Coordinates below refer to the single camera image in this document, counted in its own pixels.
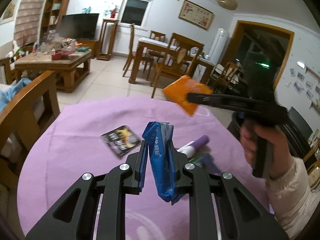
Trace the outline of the right forearm beige sleeve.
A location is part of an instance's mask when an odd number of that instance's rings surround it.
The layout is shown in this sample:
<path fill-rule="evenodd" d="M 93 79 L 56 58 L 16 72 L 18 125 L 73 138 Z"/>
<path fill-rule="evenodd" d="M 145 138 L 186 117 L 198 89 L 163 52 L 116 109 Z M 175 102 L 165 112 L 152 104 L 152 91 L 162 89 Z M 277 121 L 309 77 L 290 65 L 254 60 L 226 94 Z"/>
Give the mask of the right forearm beige sleeve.
<path fill-rule="evenodd" d="M 319 204 L 319 188 L 310 188 L 303 160 L 294 157 L 289 170 L 275 180 L 268 179 L 266 188 L 277 222 L 289 239 L 295 239 Z"/>

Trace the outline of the person's right hand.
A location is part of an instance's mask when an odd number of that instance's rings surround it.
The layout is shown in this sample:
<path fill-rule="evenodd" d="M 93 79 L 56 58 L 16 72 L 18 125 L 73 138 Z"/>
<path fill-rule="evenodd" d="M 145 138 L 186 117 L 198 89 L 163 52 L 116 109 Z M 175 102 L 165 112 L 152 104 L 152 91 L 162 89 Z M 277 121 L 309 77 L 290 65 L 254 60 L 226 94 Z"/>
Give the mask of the person's right hand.
<path fill-rule="evenodd" d="M 282 131 L 276 128 L 253 126 L 253 131 L 273 145 L 273 163 L 269 169 L 270 178 L 276 180 L 283 176 L 292 166 L 293 157 L 290 154 L 287 139 Z M 252 165 L 257 151 L 257 145 L 252 139 L 251 130 L 246 125 L 240 128 L 240 143 L 245 152 L 246 161 Z"/>

